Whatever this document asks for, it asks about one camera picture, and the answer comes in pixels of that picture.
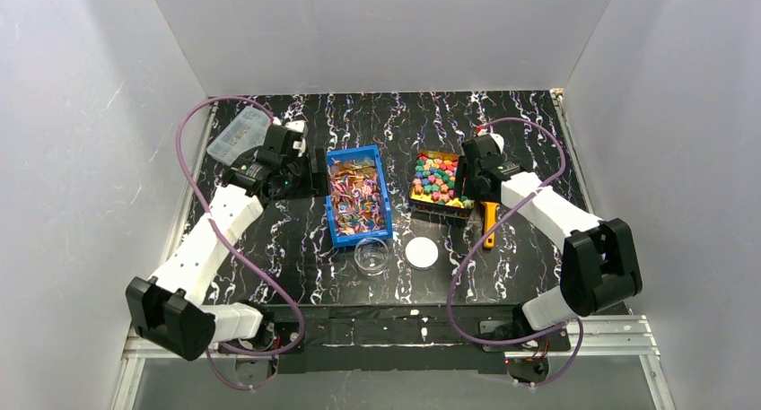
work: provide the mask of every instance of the black marble tabletop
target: black marble tabletop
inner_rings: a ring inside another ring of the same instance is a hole
[[[549,92],[420,92],[311,94],[255,97],[283,121],[304,119],[308,143],[329,150],[377,144],[393,205],[394,238],[388,240],[391,261],[383,275],[372,278],[354,268],[351,249],[333,249],[325,215],[325,199],[273,203],[245,232],[238,247],[271,274],[301,304],[393,305],[441,304],[446,301],[453,270],[482,234],[482,211],[462,226],[411,217],[406,195],[420,149],[459,153],[459,144],[482,122],[522,117],[550,130],[565,148],[563,132]],[[244,107],[221,103],[208,142]],[[556,171],[555,147],[536,130],[504,124],[495,131],[505,148],[545,178]],[[585,201],[569,166],[553,185],[575,205]],[[199,186],[214,193],[223,165],[206,156]],[[500,208],[498,214],[506,210]],[[194,201],[187,227],[202,210]],[[530,223],[515,216],[498,230],[496,246],[479,251],[463,275],[455,301],[512,304],[529,300],[557,285],[560,253]],[[432,239],[439,258],[429,270],[413,269],[404,247],[417,236]],[[271,304],[283,300],[240,262],[223,262],[208,292],[207,303],[247,299]]]

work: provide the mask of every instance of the white round disc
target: white round disc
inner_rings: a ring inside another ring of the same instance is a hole
[[[425,237],[417,237],[407,243],[405,255],[407,261],[415,268],[428,269],[439,258],[439,248],[433,241]]]

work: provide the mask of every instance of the orange handle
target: orange handle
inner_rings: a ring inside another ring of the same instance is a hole
[[[496,202],[482,202],[481,204],[484,205],[485,211],[484,211],[484,232],[492,229],[492,226],[494,226],[494,223],[497,221],[497,203]],[[484,241],[484,249],[491,249],[494,247],[494,242],[496,241],[496,238],[493,233],[489,235],[489,238]]]

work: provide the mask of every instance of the blue plastic bin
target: blue plastic bin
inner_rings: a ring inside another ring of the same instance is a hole
[[[332,167],[336,161],[361,161],[370,157],[375,161],[375,169],[378,170],[378,183],[380,185],[382,199],[380,209],[386,212],[386,228],[380,231],[357,233],[355,235],[338,235],[336,232],[336,217],[333,210],[333,204],[330,202],[330,196],[326,196],[325,204],[328,211],[328,227],[330,228],[330,238],[333,240],[333,247],[355,246],[360,240],[365,238],[378,238],[387,240],[394,234],[394,226],[391,222],[391,205],[389,204],[389,190],[386,188],[386,178],[383,176],[383,166],[381,155],[378,153],[377,145],[368,145],[365,147],[350,148],[348,150],[335,150],[328,152],[328,168]]]

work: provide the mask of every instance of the robotic arm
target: robotic arm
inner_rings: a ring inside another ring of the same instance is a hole
[[[272,201],[328,194],[325,149],[306,148],[303,121],[276,122],[263,145],[242,154],[225,172],[204,214],[182,244],[148,280],[135,277],[127,305],[136,333],[193,361],[212,343],[252,338],[262,314],[246,303],[202,305],[206,289],[228,255],[212,231],[214,221],[235,244]]]
[[[642,291],[634,240],[620,219],[604,221],[571,204],[537,174],[503,156],[504,140],[485,130],[462,145],[455,192],[513,208],[538,194],[519,213],[562,250],[560,285],[521,304],[509,338],[529,335],[577,316],[589,316]]]

